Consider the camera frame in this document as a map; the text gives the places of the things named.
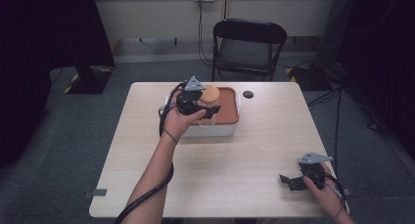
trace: hand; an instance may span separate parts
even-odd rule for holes
[[[176,91],[174,93],[173,98],[171,99],[172,105],[176,104],[176,99],[179,94],[180,91]],[[172,108],[165,118],[164,129],[168,131],[176,140],[179,140],[189,128],[189,125],[201,119],[206,113],[206,110],[200,110],[190,115],[184,115],[180,113],[177,108]]]
[[[330,168],[324,162],[322,162],[321,165],[326,173],[331,174]],[[316,198],[317,202],[331,217],[336,217],[341,209],[342,211],[346,211],[343,209],[343,205],[339,197],[330,188],[330,186],[332,186],[333,188],[338,189],[332,180],[326,178],[326,181],[324,182],[325,186],[322,190],[318,189],[309,177],[304,176],[303,180],[305,185]]]

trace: person's right arm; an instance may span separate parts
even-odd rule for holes
[[[325,163],[321,163],[321,165],[327,173],[331,174],[330,168]],[[336,223],[354,223],[353,219],[343,208],[342,202],[340,201],[339,197],[330,188],[330,186],[332,186],[333,188],[338,189],[336,184],[332,180],[326,179],[325,186],[322,190],[318,189],[309,177],[304,176],[303,180],[305,185],[316,198],[317,202],[321,205],[324,211],[326,211],[326,213],[333,218],[333,220]]]

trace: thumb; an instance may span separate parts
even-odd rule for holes
[[[303,181],[305,183],[305,185],[307,186],[307,188],[311,191],[312,194],[316,194],[318,192],[320,192],[320,189],[318,189],[314,182],[311,180],[311,178],[307,177],[307,176],[303,176]]]
[[[191,114],[191,115],[189,115],[189,118],[188,118],[188,120],[189,120],[189,122],[191,123],[191,122],[194,122],[194,121],[196,121],[196,120],[199,120],[199,119],[201,119],[205,114],[207,113],[207,111],[206,110],[200,110],[200,111],[197,111],[197,112],[195,112],[195,113],[193,113],[193,114]]]

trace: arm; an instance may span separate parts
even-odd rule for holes
[[[191,115],[183,115],[176,108],[173,108],[165,119],[164,129],[171,134],[171,137],[178,141],[186,132],[189,125],[202,118],[205,113],[206,111],[202,110]],[[155,152],[153,153],[146,170],[132,191],[127,205],[152,190],[167,176],[176,148],[175,142],[171,137],[163,131]],[[164,187],[162,190],[155,193],[129,213],[122,223],[160,224],[166,192],[167,187]]]
[[[321,165],[327,173],[331,174],[330,168],[325,163],[322,162]],[[337,224],[354,223],[347,211],[343,208],[339,197],[330,188],[330,186],[332,186],[337,189],[336,184],[333,181],[326,179],[323,190],[319,190],[310,178],[304,176],[303,179],[305,185],[314,195],[317,202]]]

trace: light wood table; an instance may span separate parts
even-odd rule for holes
[[[159,140],[158,109],[178,83],[131,86],[90,214],[117,217]],[[327,155],[299,86],[290,82],[203,82],[241,95],[240,120],[228,137],[181,138],[164,217],[317,217],[308,191],[291,192],[278,174],[299,177],[297,158]],[[242,93],[254,92],[252,99]]]

